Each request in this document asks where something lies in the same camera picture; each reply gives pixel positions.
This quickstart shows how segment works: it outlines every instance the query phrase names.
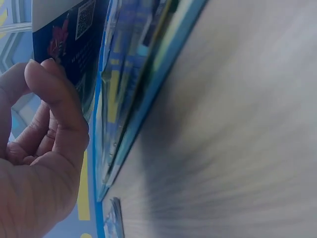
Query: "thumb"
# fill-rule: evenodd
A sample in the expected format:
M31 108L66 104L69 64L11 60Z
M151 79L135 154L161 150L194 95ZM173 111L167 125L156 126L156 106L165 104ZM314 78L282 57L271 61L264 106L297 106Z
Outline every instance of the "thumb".
M30 90L48 104L57 121L52 151L80 169L81 157L89 142L88 127L69 90L67 79L48 73L32 60L25 68L25 80Z

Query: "blue cover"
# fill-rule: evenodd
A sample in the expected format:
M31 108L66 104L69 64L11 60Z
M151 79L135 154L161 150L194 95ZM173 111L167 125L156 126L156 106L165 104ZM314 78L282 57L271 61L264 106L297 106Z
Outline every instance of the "blue cover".
M122 143L117 152L114 166L106 186L111 186L126 159L139 129L157 95L168 71L187 39L201 9L207 0L182 0L163 38L152 66L143 75L146 79L144 95L140 105L135 105Z

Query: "blue edge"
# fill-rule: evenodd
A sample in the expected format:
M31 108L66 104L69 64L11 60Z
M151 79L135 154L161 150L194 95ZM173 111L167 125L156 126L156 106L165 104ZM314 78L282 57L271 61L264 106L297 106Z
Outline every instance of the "blue edge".
M105 33L103 35L102 45L101 45L101 52L104 51L104 44L105 41ZM94 111L93 111L93 181L94 181L94 203L95 203L95 215L96 215L96 228L97 228L97 236L98 238L106 238L105 232L104 232L104 215L103 215L103 203L97 202L96 193L97 193L97 185L96 185L96 137L95 137L95 131L96 131L96 115L97 115L97 107L98 107L98 98L100 94L100 88L101 88L101 74L103 67L103 54L100 54L100 60L99 60L99 72L97 76L97 82L96 82L96 93L95 93L95 104L94 104Z
M122 141L123 146L120 147L118 154L119 158L117 158L117 162L122 166L124 163L124 160L127 157L127 154L129 153L132 144L141 128L141 125L146 118L146 115L149 112L149 109L151 108L151 104L153 103L164 79L165 75L167 75L169 69L171 69L172 62L174 59L176 59L179 51L183 47L188 35L191 32L191 29L196 21L196 19L199 16L199 12L202 10L203 6L207 0L202 0L199 4L193 4L191 8L191 14L188 14L184 21L181 23L180 29L178 29L178 37L174 38L168 47L169 49L173 49L173 57L170 58L170 60L164 62L161 65L161 68L163 68L163 71L158 73L156 75L155 80L153 80L151 86L148 89L148 92L144 98L143 103L141 104L141 110L133 121L133 126L130 131L128 131L127 135ZM183 28L185 26L189 26L189 29L184 30ZM104 51L104 40L105 40L105 34L103 37L103 43L101 47L101 52ZM103 65L103 54L100 54L100 63L99 63L99 72L102 71L102 65ZM96 114L97 114L97 107L98 107L98 98L100 94L101 89L101 74L98 74L97 83L96 83L96 95L95 95L95 105L94 105L94 111L93 111L93 176L94 176L94 202L95 202L95 214L96 214L96 226L97 226L97 235L98 238L106 238L104 233L104 216L103 216L103 205L102 202L97 202L96 198L96 192L97 192L97 185L96 185L96 147L95 147L95 130L96 130ZM107 193L108 187L104 187L104 195Z

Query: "knuckle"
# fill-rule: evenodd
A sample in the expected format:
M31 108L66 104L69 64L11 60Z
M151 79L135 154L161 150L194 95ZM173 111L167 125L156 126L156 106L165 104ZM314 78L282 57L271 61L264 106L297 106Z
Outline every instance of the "knuckle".
M55 140L55 138L56 138L56 130L54 130L53 128L49 128L46 136L49 139L51 139L51 140Z

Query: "wooden table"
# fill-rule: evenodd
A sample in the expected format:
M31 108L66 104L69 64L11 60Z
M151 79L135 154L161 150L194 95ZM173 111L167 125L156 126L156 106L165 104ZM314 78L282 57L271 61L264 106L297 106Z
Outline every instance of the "wooden table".
M114 196L127 238L317 237L317 1L209 1Z

